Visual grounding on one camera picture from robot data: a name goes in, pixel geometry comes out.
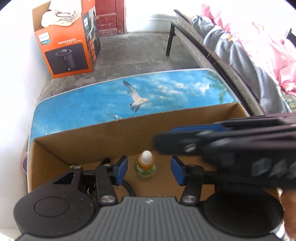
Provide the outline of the person's right hand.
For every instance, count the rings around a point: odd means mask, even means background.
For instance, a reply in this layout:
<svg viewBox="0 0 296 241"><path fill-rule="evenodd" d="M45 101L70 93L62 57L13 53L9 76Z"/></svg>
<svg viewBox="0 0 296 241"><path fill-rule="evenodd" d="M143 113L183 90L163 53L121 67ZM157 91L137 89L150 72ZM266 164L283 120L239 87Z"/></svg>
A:
<svg viewBox="0 0 296 241"><path fill-rule="evenodd" d="M281 204L285 210L285 230L291 239L296 237L296 191L284 190L280 196Z"/></svg>

